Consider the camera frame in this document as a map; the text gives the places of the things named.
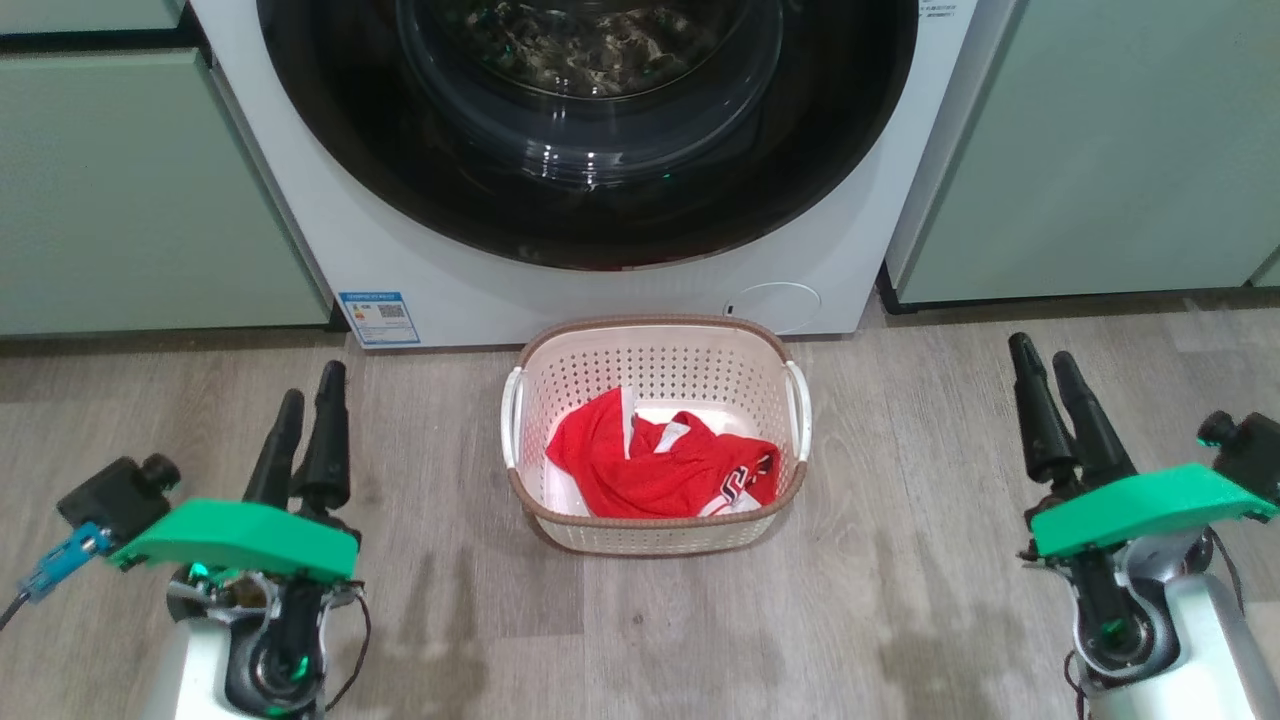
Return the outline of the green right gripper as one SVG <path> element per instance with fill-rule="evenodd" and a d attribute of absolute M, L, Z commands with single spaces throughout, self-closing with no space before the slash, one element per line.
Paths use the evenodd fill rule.
<path fill-rule="evenodd" d="M 1053 373 L 1074 428 L 1074 452 L 1030 336 L 1014 333 L 1007 346 L 1027 475 L 1050 486 L 1027 514 L 1030 541 L 1018 555 L 1023 562 L 1074 583 L 1115 583 L 1119 555 L 1142 537 L 1277 515 L 1276 462 L 1185 464 L 1138 474 L 1075 357 L 1059 351 Z"/>

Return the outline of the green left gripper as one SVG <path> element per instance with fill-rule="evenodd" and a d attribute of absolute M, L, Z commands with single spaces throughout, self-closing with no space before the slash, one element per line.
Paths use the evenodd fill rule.
<path fill-rule="evenodd" d="M 334 514 L 351 495 L 346 382 L 346 364 L 324 366 L 308 447 L 293 478 L 305 419 L 300 389 L 284 393 L 243 501 L 191 498 L 111 551 L 108 561 L 122 571 L 175 565 L 166 593 L 172 612 L 241 606 L 234 585 L 253 573 L 273 588 L 293 580 L 323 588 L 353 582 L 361 537 Z M 294 511 L 274 507 L 287 506 L 291 495 L 300 498 Z"/>

